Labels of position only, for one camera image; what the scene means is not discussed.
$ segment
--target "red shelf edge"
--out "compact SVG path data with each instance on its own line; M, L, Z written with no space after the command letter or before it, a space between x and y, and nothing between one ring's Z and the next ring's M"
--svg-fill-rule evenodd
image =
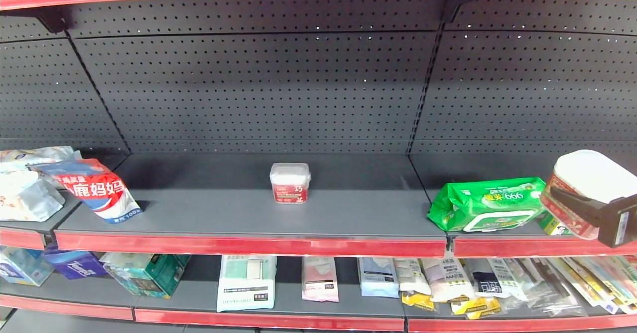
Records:
M56 231L60 249L172 254L444 257L446 240L100 235Z
M637 242L611 249L596 240L577 237L457 237L453 240L453 254L458 258L637 254Z
M408 331L413 333L554 332L637 326L637 316L607 315L521 320L407 319L407 326Z
M133 320L132 308L129 307L48 301L14 295L0 295L0 306L100 319Z
M35 231L24 229L0 228L0 244L10 247L44 249L44 238Z
M339 331L402 331L403 318L270 315L135 309L137 322L207 326L325 329Z

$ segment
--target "white package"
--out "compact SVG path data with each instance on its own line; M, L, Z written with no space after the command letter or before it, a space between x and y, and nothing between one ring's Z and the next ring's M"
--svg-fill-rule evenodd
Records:
M334 257L304 256L301 270L301 299L338 302L338 282Z
M223 255L216 311L273 308L276 274L276 256Z
M0 220L46 221L64 205L64 197L37 172L0 173Z
M398 279L391 258L359 257L360 294L398 298Z
M394 266L401 291L431 295L431 287L417 258L394 258Z
M70 146L50 146L32 150L0 151L0 172L29 171L27 165L39 163L57 163L57 161L81 159L79 151ZM56 189L64 187L55 179L45 176L46 181Z
M473 298L475 290L460 261L456 258L421 258L425 277L431 287L433 302L446 302L465 296Z

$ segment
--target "mask package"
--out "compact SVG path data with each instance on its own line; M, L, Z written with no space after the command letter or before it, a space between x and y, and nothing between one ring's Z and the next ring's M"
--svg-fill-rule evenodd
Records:
M443 231L516 228L544 211L539 201L544 187L539 177L449 183L436 196L428 217Z
M276 256L222 256L216 311L274 308L276 273Z
M53 271L42 251L0 245L0 276L7 282L39 287Z
M398 279L391 258L359 257L358 268L362 296L398 298Z
M78 279L108 274L97 256L86 251L64 251L57 244L49 244L43 253L48 263L67 279Z
M143 212L121 178L96 159L59 161L31 168L54 177L109 223L124 222Z
M304 256L301 281L303 283L302 299L338 302L338 282L334 257Z
M0 173L0 220L43 222L61 209L64 201L37 172Z
M134 295L169 299L184 274L184 266L173 254L109 252L100 262Z

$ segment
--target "plastic container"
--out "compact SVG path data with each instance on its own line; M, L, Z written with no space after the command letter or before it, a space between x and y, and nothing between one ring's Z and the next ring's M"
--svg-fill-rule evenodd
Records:
M609 203L618 197L636 194L637 176L597 151L579 150L557 159L553 175L540 197L542 204L572 234L595 240L599 229L556 201L550 194L553 186Z
M270 183L276 202L302 204L308 199L310 167L305 163L275 163L270 170Z

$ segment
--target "merchandise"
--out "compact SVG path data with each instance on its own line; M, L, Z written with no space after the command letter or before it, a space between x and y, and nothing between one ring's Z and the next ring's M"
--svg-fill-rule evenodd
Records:
M64 251L57 248L56 243L49 244L43 253L48 263L68 279L108 274L98 258L91 252Z
M553 175L541 196L542 203L574 235L584 240L595 240L599 228L557 201L550 193L553 186L607 204L619 197L636 194L637 176L592 150L572 152L561 156L555 163Z
M549 212L539 220L539 226L549 236L572 235L568 227Z
M434 302L468 301L475 290L457 258L421 258Z
M39 287L53 270L41 251L0 245L0 276L7 282Z
M46 221L64 201L37 172L0 173L0 220Z
M307 301L338 302L334 257L303 256L301 298Z
M394 266L401 291L431 295L431 287L425 279L421 263L416 258L394 258Z
M54 177L109 223L124 222L143 212L121 178L96 159L32 165Z
M270 183L276 202L302 204L308 199L310 167L305 163L275 163L270 169Z
M398 298L396 268L391 258L359 257L360 294Z
M41 147L33 150L4 150L0 151L0 172L29 171L28 165L81 158L80 152L73 151L70 146ZM45 180L56 189L64 188L53 177L45 176Z
M274 308L276 256L222 256L216 311Z
M449 183L436 196L428 217L443 231L512 229L544 211L542 190L539 177Z
M173 254L105 253L105 270L134 295L169 299L184 274Z

